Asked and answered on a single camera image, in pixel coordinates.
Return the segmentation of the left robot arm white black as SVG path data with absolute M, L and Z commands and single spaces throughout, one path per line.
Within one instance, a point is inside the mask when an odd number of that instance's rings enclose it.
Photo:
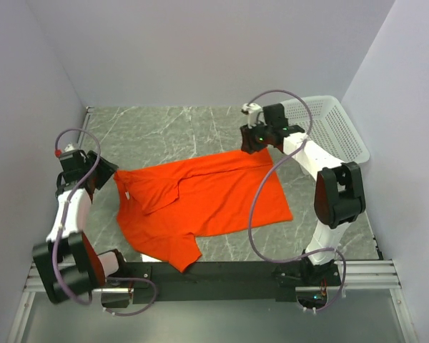
M 32 258 L 46 295 L 58 304 L 69 299 L 54 267 L 72 257 L 74 265 L 60 267 L 59 273 L 77 296 L 103 287 L 107 277 L 125 277 L 126 262 L 117 250 L 97 254 L 84 233 L 94 192 L 114 175 L 118 166 L 82 149 L 57 151 L 62 167 L 56 179 L 58 212 L 45 242 L 34 245 Z

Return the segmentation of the orange t shirt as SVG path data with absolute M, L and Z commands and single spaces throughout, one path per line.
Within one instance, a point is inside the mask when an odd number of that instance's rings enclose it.
M 276 174 L 260 187 L 272 165 L 264 149 L 119 170 L 119 228 L 133 249 L 183 272 L 202 256 L 196 239 L 245 230 L 252 203 L 256 227 L 293 219 Z

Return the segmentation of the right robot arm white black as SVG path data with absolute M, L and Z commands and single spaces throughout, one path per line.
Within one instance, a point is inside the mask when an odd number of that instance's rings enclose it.
M 343 162 L 310 139 L 310 130 L 289 125 L 283 103 L 260 106 L 254 102 L 242 106 L 247 123 L 241 126 L 241 150 L 248 154 L 273 146 L 283 153 L 271 170 L 294 159 L 314 180 L 313 202 L 317 224 L 303 253 L 287 259 L 299 267 L 304 282 L 326 277 L 338 256 L 338 245 L 347 228 L 365 211 L 365 193 L 359 164 Z

